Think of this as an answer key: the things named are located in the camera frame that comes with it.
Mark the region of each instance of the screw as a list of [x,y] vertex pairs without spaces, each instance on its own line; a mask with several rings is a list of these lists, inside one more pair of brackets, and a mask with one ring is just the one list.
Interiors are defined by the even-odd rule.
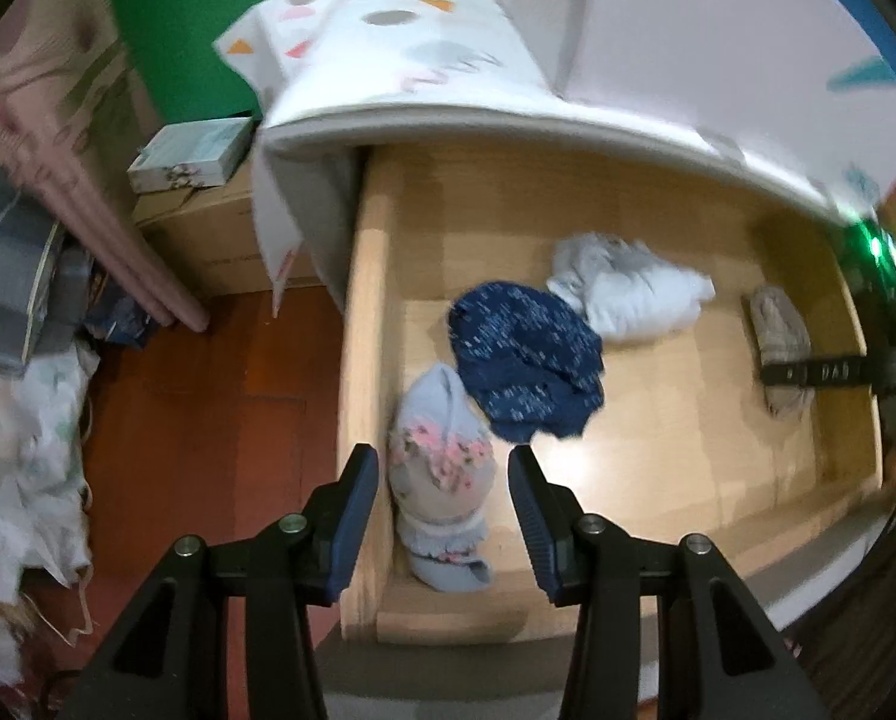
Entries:
[[704,533],[691,533],[685,538],[685,544],[696,555],[707,555],[711,552],[711,540]]
[[588,533],[589,536],[598,536],[598,533],[604,533],[608,527],[608,521],[600,514],[582,514],[577,520],[577,528],[581,533]]
[[307,528],[307,517],[304,514],[285,514],[278,520],[278,528],[282,533],[301,533]]
[[174,542],[174,551],[181,557],[191,557],[201,549],[201,539],[197,536],[181,536]]

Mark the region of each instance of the dark wooden floor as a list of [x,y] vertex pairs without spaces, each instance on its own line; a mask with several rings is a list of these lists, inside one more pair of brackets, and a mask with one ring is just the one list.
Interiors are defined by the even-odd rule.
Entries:
[[[334,479],[342,323],[323,288],[211,303],[204,334],[161,329],[144,351],[106,350],[91,387],[94,427],[85,472],[94,579],[94,635],[52,647],[60,668],[84,665],[110,624],[178,536],[211,543],[253,536]],[[38,591],[66,631],[72,591]],[[230,609],[230,717],[246,716],[243,605]],[[312,608],[320,641],[337,611]]]

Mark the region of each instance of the curtain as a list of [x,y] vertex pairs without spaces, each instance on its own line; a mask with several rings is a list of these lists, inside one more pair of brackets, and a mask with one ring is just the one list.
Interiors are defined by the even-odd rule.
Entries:
[[0,166],[161,324],[208,314],[134,228],[126,169],[158,128],[109,0],[14,0],[0,20]]

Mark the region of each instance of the drawer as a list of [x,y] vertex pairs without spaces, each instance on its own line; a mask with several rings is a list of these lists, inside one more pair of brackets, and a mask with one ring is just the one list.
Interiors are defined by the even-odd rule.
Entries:
[[[635,536],[708,533],[742,576],[877,490],[880,434],[868,391],[827,389],[800,418],[777,420],[756,381],[744,296],[763,283],[785,288],[816,353],[864,351],[814,221],[758,191],[672,167],[490,139],[374,152],[350,273],[339,463],[357,442],[377,447],[383,461],[401,393],[432,362],[454,365],[451,301],[487,280],[544,288],[555,242],[588,231],[645,241],[709,274],[718,294],[689,331],[605,346],[605,406],[584,436],[539,434],[532,444],[547,479]],[[494,584],[453,595],[416,580],[382,481],[341,599],[345,637],[454,644],[574,632],[576,608],[555,610],[534,583],[507,490],[510,448],[494,439],[499,473],[481,546]]]

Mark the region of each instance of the small box on cardboard box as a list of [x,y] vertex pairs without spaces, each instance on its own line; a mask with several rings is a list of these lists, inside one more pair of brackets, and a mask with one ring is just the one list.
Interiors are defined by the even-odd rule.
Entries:
[[[143,194],[133,219],[153,250],[202,298],[271,289],[254,237],[249,162],[223,187]],[[291,268],[288,286],[318,283],[302,250]]]
[[219,187],[251,145],[252,119],[208,119],[162,127],[128,167],[138,194],[182,187]]

